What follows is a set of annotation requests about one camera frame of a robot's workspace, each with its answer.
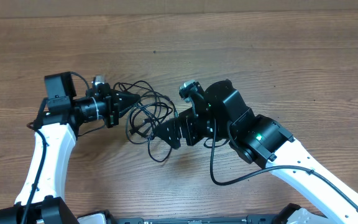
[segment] tangled cable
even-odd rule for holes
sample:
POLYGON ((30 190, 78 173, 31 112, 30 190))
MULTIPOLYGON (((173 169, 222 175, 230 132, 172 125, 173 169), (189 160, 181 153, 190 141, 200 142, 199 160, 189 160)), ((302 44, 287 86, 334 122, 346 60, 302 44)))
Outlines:
POLYGON ((154 91, 152 86, 143 80, 139 80, 133 84, 131 83, 123 83, 118 82, 114 84, 113 90, 116 89, 116 87, 119 87, 119 89, 123 92, 130 90, 133 87, 137 87, 143 90, 147 90, 143 95, 140 96, 140 99, 137 103, 135 103, 126 120, 125 125, 125 134, 127 136, 127 139, 129 142, 133 144, 146 144, 147 143, 147 152, 149 153, 150 158, 154 160, 155 162, 164 162, 168 159, 169 155, 172 152, 172 147, 170 148, 168 154, 164 157, 162 160, 158 160, 153 157, 150 151, 150 142, 154 139, 154 129, 157 127, 157 125, 163 123, 166 118, 172 114, 174 114, 175 117, 178 116, 177 109, 175 108, 175 105, 173 104, 172 100, 165 95, 162 95, 159 92, 154 91), (144 83, 148 87, 140 86, 138 83, 144 83), (142 102, 146 99, 154 98, 153 103, 143 104, 142 102), (161 99, 166 100, 171 104, 169 106, 168 104, 161 101, 161 99), (135 125, 136 117, 138 117, 141 113, 145 114, 147 118, 145 118, 140 125, 135 125), (146 124, 149 124, 150 126, 147 127, 144 131, 141 131, 140 129, 143 128, 146 124), (138 134, 140 137, 144 138, 145 141, 142 142, 135 142, 131 139, 130 135, 138 134))

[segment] white arm link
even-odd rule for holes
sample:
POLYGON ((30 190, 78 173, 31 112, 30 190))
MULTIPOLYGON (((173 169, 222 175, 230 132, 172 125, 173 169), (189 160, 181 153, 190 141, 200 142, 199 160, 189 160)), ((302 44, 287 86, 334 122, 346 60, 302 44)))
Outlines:
MULTIPOLYGON (((313 169, 332 182, 358 206, 358 193, 325 169, 298 140, 287 141, 275 152, 275 155, 277 158, 273 162, 268 161, 266 167, 291 165, 313 169)), ((315 175, 292 169, 278 169, 270 172, 297 189, 335 223, 358 223, 358 212, 355 208, 315 175)))
MULTIPOLYGON (((59 123, 44 125, 40 129, 45 136, 48 147, 45 163, 42 168, 40 180, 31 203, 42 202, 45 196, 61 197, 65 199, 65 182, 67 165, 76 142, 76 137, 69 124, 59 123)), ((41 137, 35 133, 35 150, 31 165, 22 191, 17 196, 15 203, 21 202, 25 205, 29 199, 31 185, 41 161, 43 144, 41 137)))

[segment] cable clip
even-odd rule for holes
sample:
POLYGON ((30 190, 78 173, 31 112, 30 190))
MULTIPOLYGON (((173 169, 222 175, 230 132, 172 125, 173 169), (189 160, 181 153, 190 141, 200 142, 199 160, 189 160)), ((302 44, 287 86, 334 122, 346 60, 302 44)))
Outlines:
POLYGON ((311 169, 310 171, 307 172, 309 175, 314 174, 314 169, 311 169))
POLYGON ((96 117, 97 119, 99 119, 99 108, 98 108, 98 104, 96 103, 95 98, 93 98, 93 96, 91 97, 93 99, 94 102, 94 107, 96 107, 96 117))
MULTIPOLYGON (((35 185, 32 184, 32 185, 31 185, 31 188, 33 189, 34 187, 35 187, 35 185)), ((37 190, 37 191, 40 191, 40 189, 39 189, 38 187, 36 187, 36 190, 37 190)))

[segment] wood grain surface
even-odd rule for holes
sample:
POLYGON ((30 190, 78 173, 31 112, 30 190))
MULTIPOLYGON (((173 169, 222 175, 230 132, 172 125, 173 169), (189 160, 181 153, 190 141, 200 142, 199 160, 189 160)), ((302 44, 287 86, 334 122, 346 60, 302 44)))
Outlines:
POLYGON ((0 0, 0 19, 358 9, 358 0, 0 0))
MULTIPOLYGON (((25 124, 46 96, 44 76, 69 70, 88 80, 104 73, 109 83, 146 80, 179 111, 190 107, 178 96, 183 82, 206 88, 228 78, 255 113, 281 122, 358 192, 358 11, 0 19, 0 209, 13 205, 30 166, 34 134, 25 124)), ((81 80, 75 86, 84 93, 81 80)), ((123 124, 79 138, 66 182, 75 215, 239 216, 290 202, 317 212, 269 174, 214 185, 201 143, 158 164, 126 140, 123 124)), ((153 146, 157 157, 167 153, 153 146)), ((215 160, 219 180, 258 169, 229 147, 215 160)))

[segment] wire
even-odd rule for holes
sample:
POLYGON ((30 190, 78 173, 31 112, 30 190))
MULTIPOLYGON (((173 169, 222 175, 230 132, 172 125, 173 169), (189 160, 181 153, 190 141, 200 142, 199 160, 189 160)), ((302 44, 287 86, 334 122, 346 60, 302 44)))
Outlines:
POLYGON ((235 140, 233 139, 233 136, 231 135, 231 131, 230 131, 230 125, 231 125, 232 123, 233 123, 233 122, 231 122, 231 121, 228 121, 228 122, 227 122, 226 131, 227 131, 227 135, 229 136, 230 143, 231 143, 236 149, 238 149, 239 146, 237 145, 237 143, 236 143, 235 140))
POLYGON ((341 190, 339 190, 338 187, 336 187, 331 181, 329 181, 327 178, 323 177, 321 174, 315 172, 312 169, 307 169, 305 167, 301 167, 301 166, 274 166, 274 167, 268 167, 268 168, 264 168, 261 170, 257 170, 255 172, 252 172, 250 174, 244 175, 242 177, 236 178, 234 180, 230 180, 227 182, 218 182, 215 179, 214 173, 213 173, 213 163, 214 163, 214 152, 215 152, 215 143, 216 143, 216 120, 214 119, 214 137, 212 140, 212 147, 211 147, 211 160, 209 163, 209 173, 211 175, 211 179, 214 182, 214 184, 216 185, 220 185, 220 186, 225 186, 225 185, 231 185, 231 184, 235 184, 237 182, 240 182, 242 180, 246 180, 248 178, 254 177, 256 175, 259 174, 263 174, 265 172, 270 172, 273 170, 278 170, 278 169, 295 169, 295 170, 302 170, 305 171, 307 174, 309 175, 315 175, 316 177, 318 177, 319 179, 321 179, 322 181, 324 181, 326 184, 328 184, 332 189, 334 189, 343 199, 345 199, 345 201, 347 201, 350 205, 352 205, 357 211, 358 211, 358 206, 348 197, 345 195, 345 193, 343 193, 341 190))
MULTIPOLYGON (((206 144, 206 142, 207 142, 208 140, 210 140, 210 139, 212 139, 212 138, 208 138, 208 139, 206 139, 205 142, 204 142, 204 147, 207 148, 207 149, 212 149, 212 146, 209 146, 209 145, 206 144)), ((229 141, 230 141, 230 140, 227 139, 227 140, 225 140, 225 142, 222 143, 220 146, 215 146, 215 148, 217 148, 217 147, 222 147, 222 146, 224 146, 225 144, 227 144, 229 141)))
POLYGON ((88 82, 86 81, 86 79, 84 77, 82 77, 80 74, 76 73, 76 72, 70 72, 70 74, 75 75, 76 77, 79 77, 80 79, 82 79, 85 82, 86 88, 88 89, 88 91, 90 90, 90 85, 88 84, 88 82))
POLYGON ((45 139, 45 136, 41 133, 40 130, 35 130, 32 127, 32 122, 27 124, 27 127, 30 128, 31 130, 35 131, 41 137, 41 139, 42 139, 42 156, 41 156, 40 165, 38 166, 37 174, 35 175, 34 183, 32 184, 29 199, 27 200, 27 204, 25 205, 25 208, 24 208, 21 224, 27 223, 27 214, 29 212, 31 201, 34 198, 35 191, 38 189, 37 186, 38 186, 38 182, 40 180, 42 167, 44 166, 45 157, 47 155, 47 146, 48 146, 48 143, 47 143, 47 140, 45 139))
POLYGON ((84 134, 78 134, 78 137, 84 136, 85 134, 91 133, 91 132, 93 132, 93 131, 100 130, 100 129, 104 128, 104 127, 106 127, 106 124, 103 124, 102 126, 100 126, 100 127, 98 127, 98 128, 94 128, 94 129, 92 129, 92 130, 85 131, 84 134))
POLYGON ((159 124, 163 123, 172 113, 174 113, 176 117, 178 116, 175 104, 168 96, 162 95, 161 93, 154 91, 152 86, 148 82, 143 80, 139 80, 135 83, 118 82, 114 84, 113 90, 115 90, 117 86, 121 91, 128 91, 134 87, 140 88, 141 90, 146 90, 146 92, 140 96, 139 101, 135 103, 130 109, 126 120, 125 133, 129 142, 133 144, 147 144, 147 152, 149 153, 149 156, 153 161, 166 161, 172 152, 172 147, 170 148, 168 154, 162 160, 158 160, 154 158, 154 156, 151 154, 150 142, 154 139, 155 128, 159 124), (143 83, 147 85, 147 87, 140 86, 138 85, 139 83, 143 83), (153 98, 154 102, 143 104, 144 100, 150 98, 153 98), (162 102, 161 100, 167 101, 169 104, 171 104, 171 106, 169 106, 165 102, 162 102), (138 118, 140 114, 146 115, 147 118, 142 121, 142 124, 135 125, 136 118, 138 118), (146 127, 144 131, 140 131, 140 129, 143 128, 146 124, 150 124, 150 126, 146 127), (138 134, 141 138, 144 138, 145 140, 141 142, 133 141, 130 135, 134 134, 138 134))

